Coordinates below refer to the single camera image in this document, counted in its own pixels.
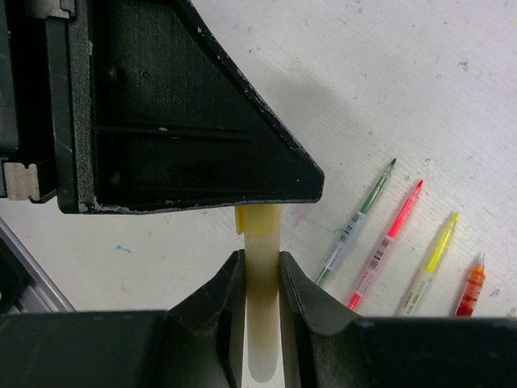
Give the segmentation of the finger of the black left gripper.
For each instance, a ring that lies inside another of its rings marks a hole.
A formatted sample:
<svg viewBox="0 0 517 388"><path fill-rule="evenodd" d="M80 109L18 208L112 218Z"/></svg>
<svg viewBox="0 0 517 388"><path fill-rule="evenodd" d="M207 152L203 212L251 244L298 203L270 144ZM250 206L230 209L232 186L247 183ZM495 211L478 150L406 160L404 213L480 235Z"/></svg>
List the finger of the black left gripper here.
<svg viewBox="0 0 517 388"><path fill-rule="evenodd" d="M57 20L56 160L64 213L314 203L325 181L189 1Z"/></svg>

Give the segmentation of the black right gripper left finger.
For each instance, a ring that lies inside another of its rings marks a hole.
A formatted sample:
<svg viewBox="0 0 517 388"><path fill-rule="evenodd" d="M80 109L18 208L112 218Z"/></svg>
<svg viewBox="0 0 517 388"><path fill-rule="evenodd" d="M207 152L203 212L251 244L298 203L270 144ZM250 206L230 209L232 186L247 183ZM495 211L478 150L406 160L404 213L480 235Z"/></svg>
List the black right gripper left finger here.
<svg viewBox="0 0 517 388"><path fill-rule="evenodd" d="M239 387L244 254L170 310L1 319L4 387Z"/></svg>

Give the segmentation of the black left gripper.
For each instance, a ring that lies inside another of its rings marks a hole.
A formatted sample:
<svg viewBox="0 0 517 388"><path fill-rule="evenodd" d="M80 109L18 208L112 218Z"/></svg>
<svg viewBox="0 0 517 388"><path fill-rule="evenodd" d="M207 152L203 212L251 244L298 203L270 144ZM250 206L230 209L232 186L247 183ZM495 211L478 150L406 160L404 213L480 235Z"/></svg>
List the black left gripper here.
<svg viewBox="0 0 517 388"><path fill-rule="evenodd" d="M83 206L93 194L89 1L1 3L1 196Z"/></svg>

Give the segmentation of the green highlighter pen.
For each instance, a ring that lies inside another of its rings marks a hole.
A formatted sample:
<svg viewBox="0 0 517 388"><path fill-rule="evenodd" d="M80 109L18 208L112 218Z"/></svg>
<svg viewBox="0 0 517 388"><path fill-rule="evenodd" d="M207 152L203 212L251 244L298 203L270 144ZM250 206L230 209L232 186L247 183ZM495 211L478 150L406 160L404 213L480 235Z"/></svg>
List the green highlighter pen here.
<svg viewBox="0 0 517 388"><path fill-rule="evenodd" d="M323 286L331 273L339 269L343 263L347 252L352 247L354 238L359 235L359 231L367 219L372 206L376 203L385 185L390 180L396 163L397 158L393 158L386 167L385 171L376 181L364 203L351 216L347 224L339 231L339 236L326 255L322 270L318 273L314 281L316 285Z"/></svg>

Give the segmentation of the opaque yellow marker cap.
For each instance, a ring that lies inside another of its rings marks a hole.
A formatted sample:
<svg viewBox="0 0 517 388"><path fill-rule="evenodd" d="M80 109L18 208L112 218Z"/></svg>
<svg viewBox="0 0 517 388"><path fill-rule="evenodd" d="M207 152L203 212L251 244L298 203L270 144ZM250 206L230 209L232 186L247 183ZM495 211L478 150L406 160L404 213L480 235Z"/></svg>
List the opaque yellow marker cap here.
<svg viewBox="0 0 517 388"><path fill-rule="evenodd" d="M237 234L276 234L280 231L280 204L238 205L235 207Z"/></svg>

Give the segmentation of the yellow marker with blue cap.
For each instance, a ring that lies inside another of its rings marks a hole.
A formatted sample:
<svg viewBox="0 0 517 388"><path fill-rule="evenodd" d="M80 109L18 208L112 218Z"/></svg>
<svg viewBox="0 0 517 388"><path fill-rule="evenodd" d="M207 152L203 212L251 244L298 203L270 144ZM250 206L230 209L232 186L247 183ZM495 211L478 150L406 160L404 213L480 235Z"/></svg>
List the yellow marker with blue cap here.
<svg viewBox="0 0 517 388"><path fill-rule="evenodd" d="M250 376L259 383L275 375L280 353L280 231L244 233L246 329Z"/></svg>

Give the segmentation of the yellow highlighter pen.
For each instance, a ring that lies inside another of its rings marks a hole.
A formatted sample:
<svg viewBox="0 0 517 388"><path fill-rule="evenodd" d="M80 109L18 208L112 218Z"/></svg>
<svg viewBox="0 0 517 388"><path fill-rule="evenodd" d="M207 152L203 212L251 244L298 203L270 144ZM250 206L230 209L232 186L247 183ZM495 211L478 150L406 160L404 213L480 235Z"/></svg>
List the yellow highlighter pen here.
<svg viewBox="0 0 517 388"><path fill-rule="evenodd" d="M415 314L420 302L426 294L426 291L430 288L433 280L435 279L435 275L439 269L441 261L452 241L458 217L459 213L454 212L445 222L431 253L423 263L423 266L418 270L406 295L402 298L401 305L395 312L396 317L406 318Z"/></svg>

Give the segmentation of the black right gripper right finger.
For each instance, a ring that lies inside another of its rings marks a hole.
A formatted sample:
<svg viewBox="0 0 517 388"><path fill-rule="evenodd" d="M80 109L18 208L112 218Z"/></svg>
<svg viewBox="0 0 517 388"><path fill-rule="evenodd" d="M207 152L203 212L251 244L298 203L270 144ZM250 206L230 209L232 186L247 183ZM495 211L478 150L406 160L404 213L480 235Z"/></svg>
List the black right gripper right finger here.
<svg viewBox="0 0 517 388"><path fill-rule="evenodd" d="M365 318L280 255L287 387L514 387L516 321Z"/></svg>

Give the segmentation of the dark red pen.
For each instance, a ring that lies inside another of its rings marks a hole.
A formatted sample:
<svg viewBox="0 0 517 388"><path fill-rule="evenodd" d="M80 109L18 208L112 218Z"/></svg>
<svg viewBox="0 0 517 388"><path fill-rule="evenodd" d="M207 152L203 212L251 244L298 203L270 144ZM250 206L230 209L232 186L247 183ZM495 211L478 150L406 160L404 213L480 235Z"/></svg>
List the dark red pen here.
<svg viewBox="0 0 517 388"><path fill-rule="evenodd" d="M477 259L468 274L454 314L456 317L470 317L473 314L484 283L485 254Z"/></svg>

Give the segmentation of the pink highlighter pen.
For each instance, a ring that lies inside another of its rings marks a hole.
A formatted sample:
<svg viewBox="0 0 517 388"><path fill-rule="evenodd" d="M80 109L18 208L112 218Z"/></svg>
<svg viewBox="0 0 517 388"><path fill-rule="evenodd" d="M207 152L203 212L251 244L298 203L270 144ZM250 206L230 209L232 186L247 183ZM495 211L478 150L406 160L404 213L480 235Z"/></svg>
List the pink highlighter pen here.
<svg viewBox="0 0 517 388"><path fill-rule="evenodd" d="M364 297L368 294L369 289L372 287L373 281L376 279L376 275L380 271L381 264L387 258L401 228L405 225L407 218L411 214L411 211L418 200L423 183L424 181L422 179L418 181L413 192L406 199L404 205L399 210L396 218L393 221L393 224L389 227L388 232L377 243L374 252L368 259L364 270L356 281L350 299L346 303L346 307L349 310L355 311Z"/></svg>

